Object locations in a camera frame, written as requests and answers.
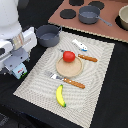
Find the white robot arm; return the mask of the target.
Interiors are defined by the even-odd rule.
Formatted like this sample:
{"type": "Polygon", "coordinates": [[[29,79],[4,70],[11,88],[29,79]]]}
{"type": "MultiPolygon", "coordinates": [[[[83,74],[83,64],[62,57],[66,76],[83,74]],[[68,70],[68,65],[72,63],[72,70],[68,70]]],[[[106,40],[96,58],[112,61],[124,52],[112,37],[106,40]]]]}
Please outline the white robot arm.
{"type": "Polygon", "coordinates": [[[24,61],[29,60],[32,48],[37,45],[34,28],[22,30],[18,10],[29,0],[0,0],[0,74],[11,74],[24,61]]]}

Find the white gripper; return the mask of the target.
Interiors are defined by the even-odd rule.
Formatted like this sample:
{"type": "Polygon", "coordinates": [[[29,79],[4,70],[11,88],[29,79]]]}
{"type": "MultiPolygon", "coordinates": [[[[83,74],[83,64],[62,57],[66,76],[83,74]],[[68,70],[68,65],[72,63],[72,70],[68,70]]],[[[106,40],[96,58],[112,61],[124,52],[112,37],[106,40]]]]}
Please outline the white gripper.
{"type": "Polygon", "coordinates": [[[37,45],[34,28],[9,40],[0,40],[0,74],[9,73],[24,61],[29,60],[30,51],[37,45]]]}

